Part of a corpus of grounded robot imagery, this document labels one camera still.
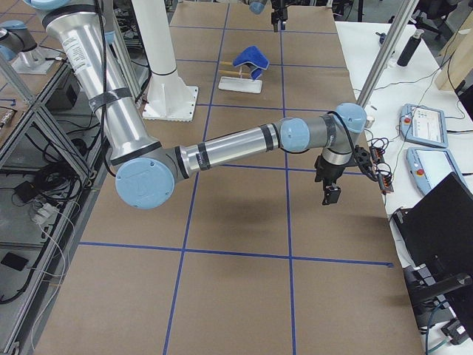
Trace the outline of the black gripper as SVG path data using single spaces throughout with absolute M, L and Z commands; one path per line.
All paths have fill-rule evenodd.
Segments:
M 271 22 L 279 23 L 287 21 L 287 2 L 285 0 L 271 0 Z
M 322 155 L 319 155 L 314 167 L 316 169 L 315 182 L 324 184 L 322 205 L 336 204 L 341 195 L 341 188 L 336 184 L 336 181 L 343 174 L 345 166 L 332 164 L 326 161 Z

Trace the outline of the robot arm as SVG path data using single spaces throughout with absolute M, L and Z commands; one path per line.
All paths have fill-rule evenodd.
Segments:
M 70 5 L 71 1 L 25 1 L 29 6 L 37 10 L 56 10 L 60 7 Z M 104 35 L 107 44 L 115 40 L 115 30 L 111 16 L 113 1 L 99 1 L 101 11 L 105 16 Z M 22 53 L 24 63 L 30 68 L 42 65 L 45 59 L 36 52 L 37 42 L 28 31 L 22 21 L 6 21 L 1 23 L 1 55 L 6 61 L 12 61 Z
M 112 152 L 105 160 L 116 168 L 120 198 L 138 209 L 165 203 L 175 184 L 199 171 L 263 152 L 281 149 L 290 154 L 320 148 L 316 180 L 322 182 L 323 204 L 341 193 L 337 180 L 358 163 L 357 144 L 367 114 L 358 104 L 340 104 L 316 118 L 283 118 L 276 123 L 166 149 L 146 130 L 144 118 L 192 119 L 198 89 L 178 75 L 169 20 L 161 1 L 135 1 L 135 16 L 152 71 L 148 103 L 137 108 L 123 72 L 109 48 L 106 25 L 110 1 L 31 1 L 47 34 L 57 39 L 84 89 L 91 111 L 101 123 Z

